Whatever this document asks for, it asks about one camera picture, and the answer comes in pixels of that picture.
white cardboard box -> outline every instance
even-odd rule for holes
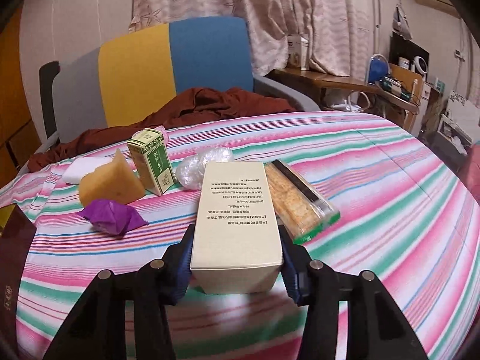
[[[289,60],[287,65],[290,68],[300,68],[302,71],[307,71],[309,69],[307,35],[289,35],[286,39],[289,43]]]
[[[263,163],[208,163],[190,262],[200,287],[207,294],[268,291],[282,261]]]
[[[428,83],[424,82],[421,97],[428,101],[428,99],[430,98],[430,92],[431,92],[431,86]]]

curtain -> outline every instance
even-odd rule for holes
[[[480,48],[473,38],[472,34],[469,34],[472,40],[472,51],[473,55],[473,70],[471,72],[471,88],[470,93],[467,94],[469,96],[469,100],[477,107],[480,108]]]
[[[367,0],[134,0],[131,31],[188,17],[233,15],[247,24],[254,73],[287,63],[287,36],[305,33],[310,68],[363,78]]]

purple candy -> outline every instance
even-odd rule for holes
[[[148,225],[133,207],[108,199],[97,199],[87,205],[77,215],[85,218],[100,231],[113,235],[123,235],[140,226]]]

chair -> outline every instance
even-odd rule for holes
[[[62,67],[52,87],[60,142],[90,128],[138,122],[191,87],[240,87],[320,110],[309,97],[252,74],[243,19],[200,17],[113,39]]]
[[[58,61],[48,62],[38,70],[40,102],[42,104],[43,124],[47,140],[35,151],[35,154],[46,152],[59,140],[52,99],[52,83],[59,72],[60,65]],[[28,173],[28,162],[22,166],[17,175],[21,176],[25,173]]]

striped bedspread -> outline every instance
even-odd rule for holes
[[[392,123],[347,112],[268,115],[169,132],[174,167],[212,146],[231,147],[238,161],[281,158],[329,198],[342,218],[306,245],[312,258],[357,275],[373,270],[422,342],[430,360],[451,359],[480,303],[480,210],[453,173],[423,144]],[[88,155],[113,156],[124,143]],[[174,186],[132,203],[149,225],[116,240],[95,232],[78,187],[61,181],[71,160],[24,175],[0,191],[35,222],[17,309],[23,354],[40,359],[95,274],[137,270],[179,242],[195,221],[200,192]],[[134,354],[132,306],[127,351]],[[346,304],[340,304],[337,359],[344,359]],[[281,278],[256,295],[204,295],[193,280],[167,310],[178,358],[295,359],[306,307],[287,297]]]

